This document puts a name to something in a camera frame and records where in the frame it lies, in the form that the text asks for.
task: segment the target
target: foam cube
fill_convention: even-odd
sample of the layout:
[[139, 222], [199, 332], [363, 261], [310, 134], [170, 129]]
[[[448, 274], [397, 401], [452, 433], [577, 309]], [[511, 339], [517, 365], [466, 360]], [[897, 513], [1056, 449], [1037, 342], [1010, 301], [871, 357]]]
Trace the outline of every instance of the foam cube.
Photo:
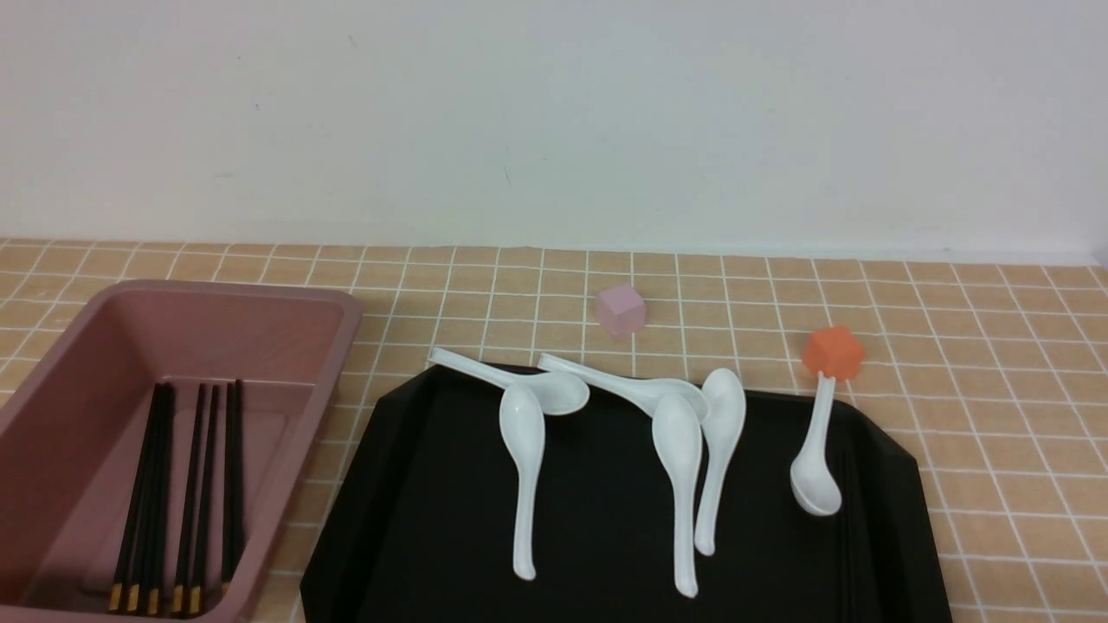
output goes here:
[[801, 360], [812, 376], [823, 372], [825, 377], [842, 381], [853, 378], [862, 369], [864, 358], [862, 343], [850, 329], [839, 325], [813, 333]]
[[646, 326], [646, 302], [630, 284], [596, 295], [596, 319], [612, 337], [628, 337]]

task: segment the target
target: spoon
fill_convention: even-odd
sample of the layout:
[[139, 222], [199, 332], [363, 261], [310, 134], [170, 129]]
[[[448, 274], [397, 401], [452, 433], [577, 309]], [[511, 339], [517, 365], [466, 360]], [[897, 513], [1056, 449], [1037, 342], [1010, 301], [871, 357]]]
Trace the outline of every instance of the spoon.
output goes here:
[[661, 398], [669, 394], [677, 394], [685, 398], [693, 407], [697, 419], [702, 420], [708, 415], [708, 401], [704, 399], [700, 390], [688, 381], [673, 378], [629, 379], [617, 377], [547, 353], [543, 353], [538, 357], [537, 368], [548, 372], [571, 372], [584, 379], [588, 385], [611, 391], [627, 400], [652, 417], [657, 411]]
[[515, 499], [515, 540], [512, 543], [512, 569], [523, 580], [535, 579], [531, 554], [531, 529], [535, 514], [535, 487], [546, 446], [546, 422], [538, 399], [526, 385], [514, 384], [500, 400], [500, 435], [515, 461], [520, 489]]
[[693, 560], [693, 496], [700, 471], [700, 423], [688, 400], [668, 394], [658, 400], [650, 425], [654, 449], [674, 487], [674, 584], [687, 598], [697, 594]]
[[708, 442], [708, 472], [700, 491], [700, 508], [696, 513], [696, 549], [710, 556], [716, 553], [716, 515], [724, 491], [727, 466], [747, 421], [747, 395], [739, 377], [727, 368], [714, 370], [704, 381], [708, 400], [708, 417], [700, 422]]
[[443, 348], [431, 349], [429, 360], [501, 389], [507, 389], [513, 384], [525, 385], [538, 399], [542, 411], [548, 416], [564, 416], [579, 411], [588, 402], [588, 386], [570, 374], [516, 375]]
[[819, 372], [819, 379], [808, 437], [789, 468], [789, 481], [792, 494], [801, 508], [811, 514], [828, 517], [839, 512], [839, 507], [842, 505], [842, 493], [828, 470], [825, 457], [835, 381], [834, 377], [825, 377], [823, 372]]

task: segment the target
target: black tray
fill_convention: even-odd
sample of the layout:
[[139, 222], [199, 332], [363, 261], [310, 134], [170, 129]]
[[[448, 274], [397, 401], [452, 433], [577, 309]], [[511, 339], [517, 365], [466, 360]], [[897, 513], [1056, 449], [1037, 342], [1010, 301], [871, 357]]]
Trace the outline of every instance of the black tray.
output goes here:
[[811, 517], [789, 464], [812, 400], [758, 391], [696, 599], [673, 584], [673, 493], [650, 420], [595, 389], [582, 411], [546, 418], [537, 576], [517, 579], [501, 394], [434, 367], [378, 402], [300, 584], [308, 623], [951, 621], [915, 459], [835, 402], [843, 508]]

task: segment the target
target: pink cube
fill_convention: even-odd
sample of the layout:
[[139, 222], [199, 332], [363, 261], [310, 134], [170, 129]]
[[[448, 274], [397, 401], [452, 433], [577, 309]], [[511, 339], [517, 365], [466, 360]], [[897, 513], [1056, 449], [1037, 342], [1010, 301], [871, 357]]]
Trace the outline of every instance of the pink cube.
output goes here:
[[627, 337], [646, 326], [646, 302], [623, 284], [596, 295], [596, 319], [612, 337]]

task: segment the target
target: pink plastic container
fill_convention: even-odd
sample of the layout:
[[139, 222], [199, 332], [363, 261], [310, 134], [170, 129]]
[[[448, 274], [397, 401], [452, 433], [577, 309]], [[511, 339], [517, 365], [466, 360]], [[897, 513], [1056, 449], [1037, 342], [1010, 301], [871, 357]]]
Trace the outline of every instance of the pink plastic container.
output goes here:
[[177, 388], [170, 593], [197, 385], [242, 378], [246, 544], [220, 599], [218, 452], [208, 610], [196, 619], [236, 621], [265, 572], [360, 319], [357, 299], [332, 290], [136, 280], [96, 295], [0, 410], [0, 621], [119, 621], [105, 613], [107, 595], [158, 381]]

